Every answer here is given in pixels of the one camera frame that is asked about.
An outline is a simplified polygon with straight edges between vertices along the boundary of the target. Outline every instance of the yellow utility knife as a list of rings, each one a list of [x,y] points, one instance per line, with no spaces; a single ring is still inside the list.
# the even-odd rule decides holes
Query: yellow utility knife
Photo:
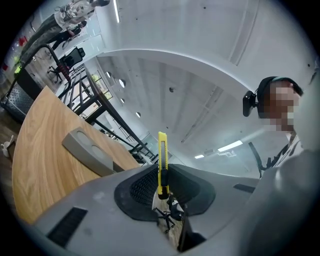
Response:
[[[158,197],[159,199],[169,198],[168,178],[168,142],[167,135],[161,131],[158,133],[159,146],[159,168],[158,168]]]

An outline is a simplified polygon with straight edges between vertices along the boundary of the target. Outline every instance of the gray pants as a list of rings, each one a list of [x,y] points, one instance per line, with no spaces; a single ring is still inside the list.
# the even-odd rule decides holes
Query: gray pants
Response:
[[[20,56],[20,65],[23,66],[29,60],[29,58],[32,58],[34,50],[39,45],[46,44],[50,39],[52,39],[61,31],[62,28],[57,24],[55,20],[55,15],[52,14],[41,24],[41,26],[38,28],[35,34],[29,39],[29,41],[23,47]]]

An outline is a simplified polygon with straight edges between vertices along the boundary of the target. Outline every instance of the standing person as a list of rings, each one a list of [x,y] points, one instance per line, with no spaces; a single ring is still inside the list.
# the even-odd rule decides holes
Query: standing person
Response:
[[[66,31],[60,32],[59,34],[55,35],[53,38],[51,38],[47,44],[51,44],[53,42],[54,45],[52,46],[52,49],[55,50],[57,47],[64,41],[69,40],[70,38],[75,37],[76,35],[79,35],[81,32],[81,29],[87,25],[87,22],[84,20],[78,24],[77,27],[71,29],[67,27]]]
[[[290,157],[303,151],[300,139],[294,130],[294,107],[299,105],[303,90],[288,77],[270,76],[263,79],[256,91],[256,107],[261,119],[269,120],[277,131],[290,135],[289,143],[272,161],[267,169],[279,167]]]
[[[109,0],[72,0],[47,18],[25,44],[18,65],[23,66],[39,45],[46,44],[71,24],[78,24],[93,14],[95,7],[107,6]]]

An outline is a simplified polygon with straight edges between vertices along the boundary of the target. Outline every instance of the white shirt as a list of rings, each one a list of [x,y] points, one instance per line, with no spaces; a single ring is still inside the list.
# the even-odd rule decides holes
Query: white shirt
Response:
[[[66,11],[58,11],[54,14],[56,23],[64,30],[71,23],[71,20],[78,20],[81,17],[88,19],[93,13],[88,14],[95,8],[91,6],[88,0],[72,0],[66,4]]]
[[[279,160],[275,163],[275,165],[273,167],[281,166],[289,158],[300,155],[300,153],[303,150],[304,149],[301,145],[301,141],[300,141],[299,137],[296,135],[294,137],[292,143],[290,144],[289,148],[287,149],[287,151],[280,156]]]

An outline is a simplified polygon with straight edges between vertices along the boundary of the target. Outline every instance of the office chair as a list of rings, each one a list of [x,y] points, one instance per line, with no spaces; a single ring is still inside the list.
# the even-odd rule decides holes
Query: office chair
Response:
[[[82,62],[83,57],[86,55],[85,51],[83,48],[74,48],[68,55],[63,56],[60,61],[63,63],[65,69],[70,73],[70,69],[75,65],[78,64],[79,62]],[[49,67],[49,70],[47,73],[54,73],[56,77],[56,81],[54,82],[55,84],[58,82],[60,79],[60,84],[62,83],[62,78],[60,76],[60,70],[58,68],[54,68],[53,66]]]
[[[169,205],[169,211],[161,211],[157,207],[153,209],[154,211],[157,210],[161,214],[161,216],[158,216],[158,219],[164,219],[166,222],[167,230],[164,232],[165,234],[176,225],[170,218],[181,222],[184,215],[184,210],[181,208],[178,201],[172,194],[169,196],[169,199],[166,203]]]

